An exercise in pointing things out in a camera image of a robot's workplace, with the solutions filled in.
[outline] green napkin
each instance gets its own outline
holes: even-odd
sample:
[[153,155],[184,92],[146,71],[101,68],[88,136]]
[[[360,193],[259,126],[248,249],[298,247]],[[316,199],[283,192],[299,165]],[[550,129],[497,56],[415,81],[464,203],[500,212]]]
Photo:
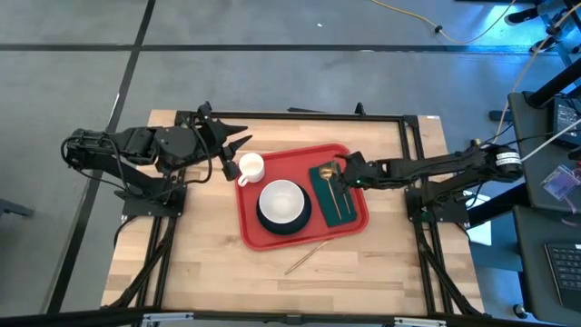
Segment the green napkin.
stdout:
[[[330,162],[324,163],[321,166],[324,165],[330,166]],[[333,190],[333,194],[335,194],[337,207],[339,207],[339,211],[341,213],[341,216],[339,217],[337,208],[335,207],[335,203],[333,202],[333,197],[329,189],[329,184],[327,180],[320,177],[319,168],[320,166],[310,168],[309,177],[312,188],[315,190],[315,194],[317,195],[317,200],[319,200],[320,210],[323,212],[327,226],[334,227],[344,223],[355,222],[357,213],[355,212],[355,205],[353,204],[353,199],[351,199],[351,194],[349,192],[345,192],[345,197],[343,197],[343,194],[339,192],[340,188],[338,187],[336,174],[334,174],[329,179],[330,187]]]

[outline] red tray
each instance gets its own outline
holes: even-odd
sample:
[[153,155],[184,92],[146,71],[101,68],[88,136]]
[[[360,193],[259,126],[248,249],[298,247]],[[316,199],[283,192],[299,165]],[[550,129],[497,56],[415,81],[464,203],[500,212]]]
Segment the red tray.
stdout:
[[[355,222],[329,228],[319,208],[319,201],[310,184],[309,168],[315,167],[334,158],[335,154],[349,154],[349,149],[341,144],[324,144],[308,148],[263,154],[264,178],[258,183],[248,183],[244,187],[236,186],[238,216],[241,237],[253,250],[263,251],[285,246],[327,240],[361,232],[369,221],[369,212],[360,189],[351,189],[357,218]],[[344,162],[338,160],[341,169]],[[270,182],[286,179],[305,189],[312,201],[312,213],[307,225],[292,235],[277,235],[262,227],[256,215],[256,203],[262,189]]]

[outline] desk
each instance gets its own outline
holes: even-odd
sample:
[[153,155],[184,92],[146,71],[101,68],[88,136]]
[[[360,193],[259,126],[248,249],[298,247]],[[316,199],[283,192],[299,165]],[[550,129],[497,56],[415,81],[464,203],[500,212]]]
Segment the desk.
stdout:
[[544,245],[579,242],[579,229],[561,223],[562,213],[515,206],[513,214],[523,260],[525,308],[541,321],[578,326],[581,312],[569,310],[559,303]]
[[[175,111],[154,110],[149,125],[173,125]],[[341,143],[367,160],[401,157],[397,124],[388,122],[223,119],[248,125],[252,139],[237,153],[269,153]],[[447,152],[438,117],[420,117],[426,156]],[[412,133],[408,132],[410,143]],[[358,234],[332,240],[302,266],[284,272],[319,243],[255,252],[241,240],[234,184],[215,159],[212,179],[189,187],[178,220],[165,285],[164,309],[214,312],[304,312],[426,315],[419,258],[403,189],[364,192],[369,225]],[[152,167],[144,168],[154,174]],[[186,180],[206,174],[206,164],[190,167]],[[116,300],[143,264],[152,217],[140,217],[121,232],[103,304]],[[448,273],[478,310],[483,310],[466,236],[454,224],[440,225]],[[152,275],[152,284],[156,280]],[[439,296],[432,273],[434,293]],[[148,292],[146,303],[152,303]],[[437,309],[442,310],[440,300]]]
[[[544,134],[547,132],[547,110],[530,107],[522,94],[510,94],[508,104],[513,115],[517,139]],[[518,143],[520,156],[531,153],[544,141],[546,137],[538,137]],[[565,201],[558,201],[547,192],[540,183],[560,164],[571,164],[567,158],[568,150],[549,144],[533,157],[523,163],[525,183],[494,197],[487,203],[470,209],[470,224],[479,225],[502,213],[509,212],[515,204],[531,206],[533,208],[555,210],[570,213],[571,208]],[[581,188],[577,187],[568,198],[579,205],[581,203]]]

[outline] yellow cable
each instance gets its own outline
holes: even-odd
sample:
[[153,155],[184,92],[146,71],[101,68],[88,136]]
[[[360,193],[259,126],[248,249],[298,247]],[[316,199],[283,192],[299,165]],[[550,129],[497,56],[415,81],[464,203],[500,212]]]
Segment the yellow cable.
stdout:
[[[577,8],[579,8],[579,7],[581,7],[581,3],[575,5],[573,8],[571,8],[571,10],[569,10],[565,15],[563,15],[563,17],[561,17],[561,19],[559,19],[558,22],[555,23],[555,27],[559,27],[565,21],[565,19],[567,17],[569,17],[571,14],[573,14],[573,12],[575,12],[575,10],[577,10]],[[523,79],[523,76],[527,72],[528,68],[530,68],[530,66],[533,64],[533,61],[535,61],[535,58],[537,58],[539,50],[543,48],[543,46],[545,45],[545,43],[548,41],[548,39],[550,37],[551,37],[551,35],[547,36],[545,38],[545,40],[543,40],[543,42],[541,42],[541,45],[535,50],[535,52],[533,53],[533,56],[528,61],[527,65],[525,65],[525,68],[523,68],[523,70],[520,72],[520,75],[518,76],[517,81],[515,82],[515,85],[512,87],[512,90],[510,91],[510,93],[514,93],[517,90],[518,84],[520,84],[520,80]],[[494,140],[492,140],[493,144],[497,142],[498,135],[500,134],[500,130],[502,129],[502,123],[504,123],[504,121],[505,121],[505,114],[507,113],[507,110],[508,110],[508,101],[505,103],[505,108],[502,110],[502,115],[500,115],[500,122],[498,122],[497,134],[496,134]]]
[[[512,0],[512,2],[510,3],[510,5],[508,5],[508,7],[507,7],[507,9],[505,10],[505,12],[504,12],[504,13],[502,13],[502,15],[501,15],[501,16],[499,16],[499,17],[497,18],[497,20],[496,20],[494,23],[492,23],[492,25],[491,25],[489,28],[487,28],[487,29],[486,29],[486,31],[482,32],[482,33],[481,33],[479,36],[477,36],[477,37],[475,37],[475,38],[473,38],[473,39],[471,39],[471,40],[467,40],[467,41],[458,41],[458,40],[455,40],[455,39],[453,39],[453,38],[449,37],[449,36],[446,34],[446,32],[444,32],[444,30],[443,30],[443,29],[440,29],[440,30],[439,30],[439,33],[440,33],[440,34],[442,34],[442,36],[446,37],[446,38],[447,38],[447,39],[448,39],[448,40],[449,40],[451,43],[455,43],[455,44],[457,44],[457,45],[467,45],[467,44],[469,44],[469,43],[472,43],[472,42],[474,42],[474,41],[478,40],[480,37],[484,36],[486,33],[488,33],[488,31],[490,31],[490,30],[492,29],[492,27],[494,27],[494,26],[495,26],[495,25],[498,23],[498,21],[499,21],[500,19],[502,19],[502,17],[504,17],[504,15],[505,15],[505,14],[508,12],[508,9],[510,9],[510,7],[511,7],[512,5],[514,5],[516,1],[517,1],[517,0]],[[428,24],[430,24],[430,25],[432,25],[432,26],[434,26],[434,27],[438,27],[438,25],[434,24],[432,21],[430,21],[429,19],[427,19],[426,17],[424,17],[424,16],[422,16],[422,15],[414,14],[414,13],[411,13],[411,12],[409,12],[409,11],[406,11],[406,10],[403,10],[403,9],[396,8],[396,7],[392,6],[392,5],[386,5],[386,4],[384,4],[384,3],[381,3],[381,2],[379,2],[379,1],[377,1],[377,0],[371,0],[371,2],[372,2],[372,3],[374,3],[374,4],[377,4],[377,5],[381,5],[381,6],[383,6],[383,7],[386,7],[386,8],[388,8],[388,9],[390,9],[390,10],[396,11],[396,12],[398,12],[398,13],[401,13],[401,14],[404,14],[404,15],[410,15],[410,16],[412,16],[412,17],[416,17],[417,19],[419,19],[419,20],[422,20],[422,21],[424,21],[424,22],[426,22],[426,23],[428,23]]]

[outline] black desk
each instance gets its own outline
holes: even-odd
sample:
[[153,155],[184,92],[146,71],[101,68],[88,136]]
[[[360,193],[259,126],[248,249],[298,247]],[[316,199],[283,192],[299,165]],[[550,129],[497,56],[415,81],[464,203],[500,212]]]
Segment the black desk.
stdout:
[[[530,107],[522,94],[509,94],[508,105],[512,111],[517,139],[544,134],[547,132],[547,111]],[[546,137],[537,137],[518,143],[521,157],[531,153]],[[540,183],[560,164],[571,165],[566,157],[568,150],[549,144],[523,163],[525,182],[486,203],[468,211],[470,225],[477,226],[502,213],[512,210],[514,205],[525,205],[533,208],[555,210],[570,213],[571,208],[565,201],[558,201],[547,192]],[[581,187],[573,190],[568,198],[581,206]]]
[[569,310],[559,302],[544,245],[554,242],[581,243],[581,228],[571,228],[561,223],[562,213],[515,206],[513,214],[523,262],[524,281],[521,281],[521,287],[525,309],[540,321],[578,326],[581,324],[581,312]]

